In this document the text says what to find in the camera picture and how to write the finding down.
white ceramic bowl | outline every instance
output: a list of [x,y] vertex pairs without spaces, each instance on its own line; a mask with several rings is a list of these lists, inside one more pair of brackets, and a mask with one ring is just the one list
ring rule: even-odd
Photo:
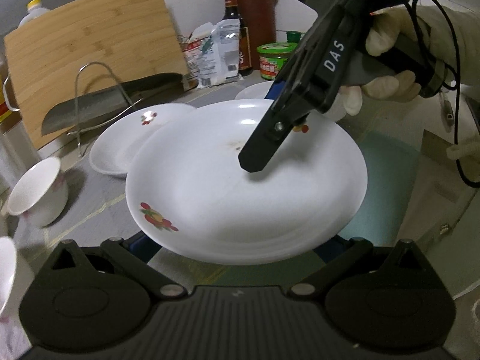
[[10,194],[10,215],[23,215],[32,225],[45,227],[62,213],[68,199],[68,188],[60,160],[47,158],[23,175]]
[[0,256],[0,319],[18,320],[18,307],[34,275],[10,237],[0,238]]
[[8,235],[7,221],[3,215],[0,214],[0,237],[5,237],[6,235]]
[[165,248],[220,264],[270,263],[326,242],[367,190],[363,155],[333,121],[312,112],[261,172],[238,154],[271,100],[207,105],[159,130],[127,175],[137,225]]

food stain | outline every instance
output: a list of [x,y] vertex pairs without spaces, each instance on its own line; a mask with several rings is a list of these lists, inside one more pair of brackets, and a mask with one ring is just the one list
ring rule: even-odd
[[235,150],[236,152],[239,152],[243,146],[245,145],[244,140],[237,140],[235,142],[230,142],[226,144],[229,148]]

kitchen knife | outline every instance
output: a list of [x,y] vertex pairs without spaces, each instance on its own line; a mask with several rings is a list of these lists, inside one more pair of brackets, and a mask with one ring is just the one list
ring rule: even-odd
[[[125,92],[132,96],[135,93],[151,91],[174,80],[182,80],[176,73],[162,73],[153,76],[123,82]],[[127,103],[117,87],[87,93],[78,97],[80,123],[85,123],[113,111],[124,109]],[[75,99],[67,100],[50,109],[42,122],[42,135],[47,135],[64,128],[76,125]]]

yellow cap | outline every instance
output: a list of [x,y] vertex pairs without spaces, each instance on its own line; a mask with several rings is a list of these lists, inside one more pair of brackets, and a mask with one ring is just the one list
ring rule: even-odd
[[32,0],[27,4],[27,9],[32,8],[35,5],[41,4],[42,0]]

gloved hand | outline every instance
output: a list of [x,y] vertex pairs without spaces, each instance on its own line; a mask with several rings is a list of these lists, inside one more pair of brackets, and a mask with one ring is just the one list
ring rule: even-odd
[[[480,83],[480,16],[473,12],[456,12],[445,8],[457,34],[462,66],[462,83]],[[440,10],[435,6],[417,7],[418,23],[424,42],[430,52],[452,67],[456,67],[455,48],[450,28]],[[399,33],[416,41],[412,20],[404,7],[388,9],[377,15],[366,40],[366,49],[379,56],[393,47]],[[408,102],[419,94],[421,87],[415,74],[403,71],[395,76],[384,76],[360,87],[342,87],[340,94],[346,111],[356,115],[362,107],[362,94],[377,100]]]

